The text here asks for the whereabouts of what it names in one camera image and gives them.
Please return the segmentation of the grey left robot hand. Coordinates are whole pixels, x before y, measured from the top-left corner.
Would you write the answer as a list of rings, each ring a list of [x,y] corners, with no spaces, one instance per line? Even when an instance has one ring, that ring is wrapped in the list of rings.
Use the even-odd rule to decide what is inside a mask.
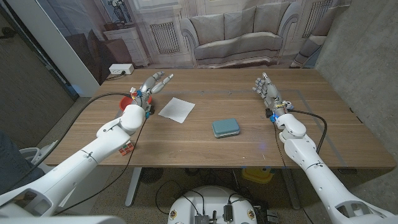
[[[162,91],[164,86],[166,86],[166,84],[174,77],[174,74],[170,74],[169,76],[165,77],[161,82],[157,83],[157,81],[159,81],[164,74],[165,72],[157,72],[150,76],[140,86],[140,88],[135,91],[136,95],[132,96],[132,104],[140,106],[144,109],[145,112],[149,112],[151,108],[149,102],[150,96]]]

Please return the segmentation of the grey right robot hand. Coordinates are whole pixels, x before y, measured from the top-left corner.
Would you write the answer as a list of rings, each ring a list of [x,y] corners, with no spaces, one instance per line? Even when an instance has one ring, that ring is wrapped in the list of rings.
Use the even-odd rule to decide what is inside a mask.
[[[287,104],[283,101],[282,95],[276,86],[271,82],[266,72],[262,73],[262,78],[257,78],[253,91],[258,93],[264,100],[266,107],[266,117],[277,119],[287,113]]]

